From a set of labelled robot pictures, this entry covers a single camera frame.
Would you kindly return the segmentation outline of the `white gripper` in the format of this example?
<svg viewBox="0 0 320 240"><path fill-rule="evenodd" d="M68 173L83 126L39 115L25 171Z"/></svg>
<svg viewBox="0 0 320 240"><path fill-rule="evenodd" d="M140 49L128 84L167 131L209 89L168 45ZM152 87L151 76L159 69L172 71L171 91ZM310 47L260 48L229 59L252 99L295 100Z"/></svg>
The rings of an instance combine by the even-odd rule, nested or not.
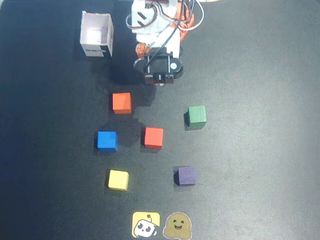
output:
<svg viewBox="0 0 320 240"><path fill-rule="evenodd" d="M138 44L135 52L138 59L145 59L149 56L152 49L160 48L169 36L173 33L174 28L170 24L153 24L136 30L136 40ZM168 43L164 46L165 52L173 53L174 58L180 55L180 31L176 30Z"/></svg>

